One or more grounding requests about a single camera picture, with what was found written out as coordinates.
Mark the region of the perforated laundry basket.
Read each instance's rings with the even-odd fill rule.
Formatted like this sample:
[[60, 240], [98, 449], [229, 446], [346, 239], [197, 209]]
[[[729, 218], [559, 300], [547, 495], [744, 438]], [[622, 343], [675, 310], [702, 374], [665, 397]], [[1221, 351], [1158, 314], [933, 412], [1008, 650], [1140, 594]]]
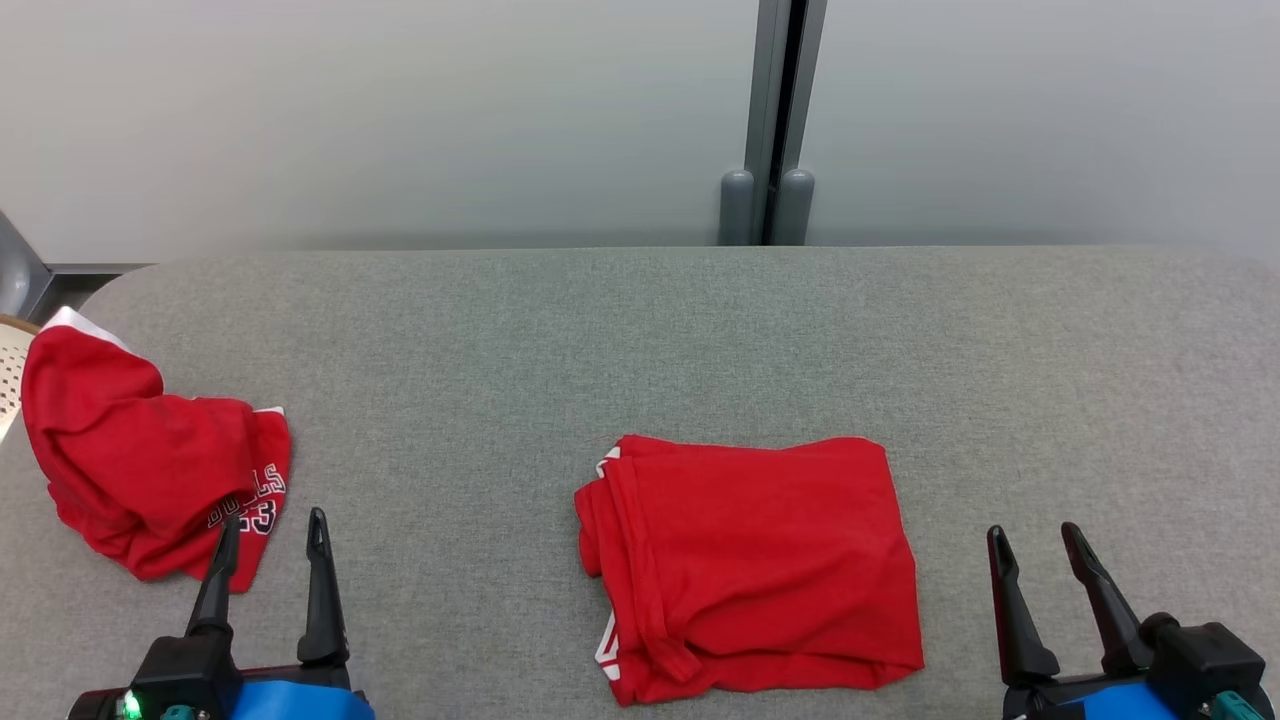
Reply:
[[0, 442], [15, 423], [22, 406], [20, 386], [29, 346], [40, 327], [0, 314]]

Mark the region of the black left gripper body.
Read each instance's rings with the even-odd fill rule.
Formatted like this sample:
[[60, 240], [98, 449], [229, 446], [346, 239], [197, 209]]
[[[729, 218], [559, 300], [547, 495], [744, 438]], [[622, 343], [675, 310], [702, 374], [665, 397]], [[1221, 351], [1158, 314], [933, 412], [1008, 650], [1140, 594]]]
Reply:
[[270, 680], [353, 691], [346, 665], [242, 669], [229, 635], [160, 637], [129, 685], [83, 692], [70, 720], [229, 720], [244, 684]]

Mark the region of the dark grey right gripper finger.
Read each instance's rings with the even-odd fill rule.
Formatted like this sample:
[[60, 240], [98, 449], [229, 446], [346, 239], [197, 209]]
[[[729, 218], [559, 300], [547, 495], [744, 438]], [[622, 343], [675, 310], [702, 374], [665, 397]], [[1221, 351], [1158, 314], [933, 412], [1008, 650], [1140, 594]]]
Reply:
[[1059, 660], [1036, 628], [1019, 585], [1020, 568], [1002, 527], [987, 530], [987, 548], [1001, 680], [1007, 688], [1048, 683], [1060, 673]]
[[1105, 673], [1139, 673], [1153, 659], [1140, 638], [1140, 621], [1105, 568], [1083, 530], [1073, 521], [1061, 524], [1061, 537], [1073, 575], [1085, 589], [1103, 647]]

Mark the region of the red printed basketball jersey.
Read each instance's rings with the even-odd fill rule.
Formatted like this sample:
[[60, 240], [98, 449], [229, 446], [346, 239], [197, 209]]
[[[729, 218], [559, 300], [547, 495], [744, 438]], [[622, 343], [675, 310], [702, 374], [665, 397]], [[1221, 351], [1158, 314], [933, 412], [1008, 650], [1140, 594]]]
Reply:
[[58, 518], [93, 552], [141, 582], [202, 580], [232, 528], [230, 591], [251, 589], [291, 483], [282, 407], [173, 395], [154, 363], [72, 307], [32, 341], [20, 402]]

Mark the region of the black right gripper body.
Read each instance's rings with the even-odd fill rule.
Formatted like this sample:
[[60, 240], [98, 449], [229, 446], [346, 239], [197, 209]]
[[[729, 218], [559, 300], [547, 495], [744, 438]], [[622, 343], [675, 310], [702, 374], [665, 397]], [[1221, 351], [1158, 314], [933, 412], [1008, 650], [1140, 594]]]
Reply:
[[1111, 685], [1146, 683], [1179, 720], [1276, 720], [1262, 679], [1260, 653], [1220, 623], [1183, 626], [1166, 612], [1140, 623], [1140, 638], [1152, 648], [1151, 665], [1139, 673], [1055, 676], [1048, 683], [1007, 688], [1004, 720]]

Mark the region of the grey partition end post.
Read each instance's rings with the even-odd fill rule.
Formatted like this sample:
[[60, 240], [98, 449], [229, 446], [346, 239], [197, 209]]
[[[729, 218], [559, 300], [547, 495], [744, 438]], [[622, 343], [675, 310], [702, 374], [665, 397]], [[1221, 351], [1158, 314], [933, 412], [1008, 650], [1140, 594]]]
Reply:
[[0, 315], [29, 319], [52, 273], [0, 211]]

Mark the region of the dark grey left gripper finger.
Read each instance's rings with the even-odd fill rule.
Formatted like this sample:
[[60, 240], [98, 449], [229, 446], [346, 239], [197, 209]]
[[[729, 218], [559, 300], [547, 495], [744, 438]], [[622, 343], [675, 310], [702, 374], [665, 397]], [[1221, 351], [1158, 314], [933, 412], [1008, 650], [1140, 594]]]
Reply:
[[302, 666], [344, 666], [349, 660], [346, 615], [329, 525], [320, 507], [310, 510], [306, 556], [310, 564], [307, 618], [297, 643], [297, 659]]
[[221, 525], [216, 547], [189, 616], [188, 637], [206, 632], [229, 632], [230, 584], [238, 568], [239, 546], [241, 518], [233, 515]]

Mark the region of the grey double partition post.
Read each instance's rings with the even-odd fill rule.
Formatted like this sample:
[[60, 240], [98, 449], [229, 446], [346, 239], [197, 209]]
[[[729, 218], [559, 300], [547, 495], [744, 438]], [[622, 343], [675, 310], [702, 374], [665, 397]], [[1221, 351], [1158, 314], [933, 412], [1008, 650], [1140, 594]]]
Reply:
[[721, 246], [803, 245], [817, 179], [803, 141], [829, 0], [759, 0], [742, 168], [719, 184]]

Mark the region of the red shirt with white sleeves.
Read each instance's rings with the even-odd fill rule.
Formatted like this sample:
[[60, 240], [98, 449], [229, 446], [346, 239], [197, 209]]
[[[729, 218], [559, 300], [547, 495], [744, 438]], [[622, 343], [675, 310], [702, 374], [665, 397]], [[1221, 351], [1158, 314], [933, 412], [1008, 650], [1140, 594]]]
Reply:
[[573, 495], [611, 606], [622, 707], [710, 689], [877, 691], [925, 667], [916, 560], [886, 450], [623, 436]]

